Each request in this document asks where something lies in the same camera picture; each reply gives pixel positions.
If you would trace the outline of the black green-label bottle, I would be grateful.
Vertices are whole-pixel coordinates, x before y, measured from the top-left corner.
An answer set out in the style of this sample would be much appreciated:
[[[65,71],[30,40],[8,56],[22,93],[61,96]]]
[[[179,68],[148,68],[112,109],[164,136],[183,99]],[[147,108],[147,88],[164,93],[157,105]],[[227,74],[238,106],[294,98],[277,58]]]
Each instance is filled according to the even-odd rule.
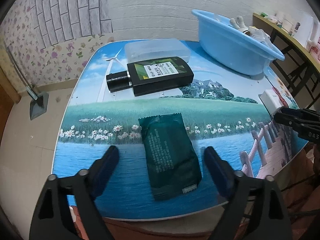
[[[127,64],[127,70],[108,74],[106,83],[111,93],[131,88],[134,96],[142,96],[185,87],[194,74],[180,57],[151,59]]]

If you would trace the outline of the white small box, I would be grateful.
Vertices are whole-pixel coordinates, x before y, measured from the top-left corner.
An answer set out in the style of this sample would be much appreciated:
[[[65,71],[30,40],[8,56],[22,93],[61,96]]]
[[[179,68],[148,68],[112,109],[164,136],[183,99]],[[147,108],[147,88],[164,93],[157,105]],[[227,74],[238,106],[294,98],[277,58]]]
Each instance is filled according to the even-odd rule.
[[[287,102],[278,91],[274,89],[264,90],[259,98],[267,109],[269,115],[273,115],[281,107],[288,107]]]

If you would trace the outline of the yellow side table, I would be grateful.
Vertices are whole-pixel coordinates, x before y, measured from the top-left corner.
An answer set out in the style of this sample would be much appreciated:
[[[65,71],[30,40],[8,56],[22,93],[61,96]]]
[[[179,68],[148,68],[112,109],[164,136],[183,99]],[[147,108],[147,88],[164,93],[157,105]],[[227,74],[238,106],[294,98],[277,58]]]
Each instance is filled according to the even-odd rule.
[[[272,62],[273,70],[301,106],[316,109],[319,106],[319,63],[284,29],[257,13],[252,18],[255,26],[270,34],[272,43],[280,45],[285,56],[284,61]]]

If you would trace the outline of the blue plastic basin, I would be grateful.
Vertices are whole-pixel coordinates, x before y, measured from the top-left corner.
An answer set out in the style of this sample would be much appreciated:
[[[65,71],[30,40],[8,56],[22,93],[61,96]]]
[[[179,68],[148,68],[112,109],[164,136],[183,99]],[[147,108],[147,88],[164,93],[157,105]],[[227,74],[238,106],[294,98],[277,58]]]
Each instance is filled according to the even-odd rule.
[[[285,60],[274,45],[268,47],[233,28],[229,18],[209,11],[191,12],[199,22],[199,42],[203,50],[224,66],[244,75],[255,76],[274,60]]]

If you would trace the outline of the dark green sachet packet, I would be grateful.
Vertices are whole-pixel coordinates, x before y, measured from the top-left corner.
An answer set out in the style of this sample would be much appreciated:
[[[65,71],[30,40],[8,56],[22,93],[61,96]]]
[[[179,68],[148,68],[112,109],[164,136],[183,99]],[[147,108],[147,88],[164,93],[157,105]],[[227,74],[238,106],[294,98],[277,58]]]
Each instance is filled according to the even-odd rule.
[[[202,173],[182,115],[155,115],[138,121],[154,199],[169,200],[197,189]]]

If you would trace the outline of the white rabbit plush toy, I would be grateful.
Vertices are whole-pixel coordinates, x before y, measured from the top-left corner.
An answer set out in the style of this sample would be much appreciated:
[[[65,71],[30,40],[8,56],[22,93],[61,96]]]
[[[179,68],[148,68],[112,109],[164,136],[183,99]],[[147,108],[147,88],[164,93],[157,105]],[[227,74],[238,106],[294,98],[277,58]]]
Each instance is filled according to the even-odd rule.
[[[259,41],[260,43],[272,47],[272,43],[270,41],[270,36],[265,33],[262,29],[258,29],[254,26],[247,27],[244,23],[244,19],[242,16],[236,16],[236,18],[231,18],[229,23],[235,28],[236,30],[250,36],[251,38]]]

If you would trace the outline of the white electric kettle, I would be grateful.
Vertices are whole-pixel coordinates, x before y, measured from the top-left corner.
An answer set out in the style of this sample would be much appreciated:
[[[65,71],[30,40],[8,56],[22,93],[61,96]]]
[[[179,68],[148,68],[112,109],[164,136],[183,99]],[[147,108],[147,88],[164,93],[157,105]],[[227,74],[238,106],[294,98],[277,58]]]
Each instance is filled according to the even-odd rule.
[[[316,46],[319,40],[319,20],[304,11],[300,11],[297,23],[299,27],[295,39],[304,47]]]

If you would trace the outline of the clear plastic lidded box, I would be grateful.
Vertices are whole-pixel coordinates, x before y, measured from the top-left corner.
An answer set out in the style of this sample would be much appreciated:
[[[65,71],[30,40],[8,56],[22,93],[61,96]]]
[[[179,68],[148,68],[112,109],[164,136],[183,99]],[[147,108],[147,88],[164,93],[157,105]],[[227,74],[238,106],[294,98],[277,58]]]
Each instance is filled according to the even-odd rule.
[[[167,57],[179,57],[188,63],[191,55],[190,49],[175,38],[135,41],[125,44],[124,50],[128,63]]]

